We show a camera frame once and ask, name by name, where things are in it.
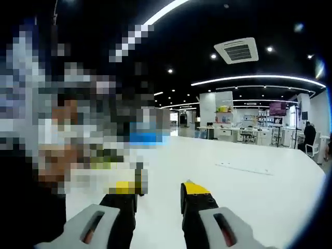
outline white pillar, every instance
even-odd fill
[[[306,120],[302,119],[302,113],[303,112],[308,112],[308,121],[313,122],[312,120],[312,113],[311,113],[311,108],[310,108],[310,97],[307,93],[300,93],[297,95],[297,100],[298,100],[298,106],[299,106],[299,128],[304,129],[306,127]]]

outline screen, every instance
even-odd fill
[[[286,102],[271,103],[270,116],[286,116]]]
[[[302,112],[302,120],[308,120],[308,112]]]

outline yellow object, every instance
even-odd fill
[[[135,182],[117,182],[115,188],[117,195],[135,194]]]
[[[200,185],[197,185],[195,183],[184,183],[186,186],[187,194],[193,195],[193,194],[200,194],[200,193],[210,193],[206,188],[203,188]]]

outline window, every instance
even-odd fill
[[[293,105],[289,108],[289,112],[290,112],[290,126],[295,127],[296,126],[296,118],[298,116],[298,115],[296,115],[295,105]]]

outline led strip light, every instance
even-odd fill
[[[163,92],[157,92],[154,94],[154,96],[161,95],[161,94],[163,94]]]
[[[245,101],[245,102],[267,101],[267,102],[286,102],[286,103],[298,104],[298,102],[296,102],[296,101],[288,101],[288,100],[233,100],[233,102],[236,102],[236,101]]]
[[[301,78],[301,77],[295,77],[295,76],[287,76],[287,75],[243,75],[243,76],[232,76],[232,77],[225,77],[225,78],[219,78],[219,79],[211,79],[211,80],[206,80],[206,81],[201,81],[197,83],[191,84],[191,86],[197,86],[197,85],[202,85],[202,84],[207,84],[207,83],[213,83],[213,82],[218,82],[218,81],[225,81],[225,80],[233,80],[233,79],[253,79],[253,78],[265,78],[265,79],[292,79],[292,80],[297,80],[297,81],[304,81],[308,82],[311,84],[315,84],[320,87],[326,87],[324,84],[319,83],[315,80],[310,80],[306,78]]]
[[[311,90],[307,90],[307,89],[304,89],[304,88],[298,88],[298,87],[285,87],[285,86],[272,86],[272,85],[265,85],[266,87],[275,87],[275,88],[287,88],[287,89],[295,89],[295,90],[300,90],[300,91],[304,91],[304,92],[312,92],[312,95],[310,95],[310,97],[312,98],[316,92],[315,91],[311,91]],[[264,87],[262,85],[249,85],[249,86],[233,86],[233,87],[219,87],[219,88],[216,88],[216,90],[226,90],[226,89],[237,89],[237,88],[244,88],[244,87]]]
[[[163,107],[161,107],[161,109],[163,109],[163,108],[169,108],[169,107],[182,106],[182,105],[197,105],[197,104],[199,104],[199,102],[195,102],[195,103],[187,103],[187,104],[178,104],[178,105],[168,105],[168,106],[163,106]]]
[[[269,106],[266,106],[266,105],[235,105],[235,106],[233,106],[233,108],[237,108],[237,107],[270,108]]]
[[[128,32],[128,42],[122,43],[121,49],[115,50],[115,62],[121,62],[122,56],[126,56],[129,49],[134,49],[135,44],[142,38],[143,32],[149,32],[149,26],[155,24],[160,18],[187,1],[189,0],[174,0],[150,17],[143,25],[136,25],[137,27],[135,27],[136,30],[134,32]]]

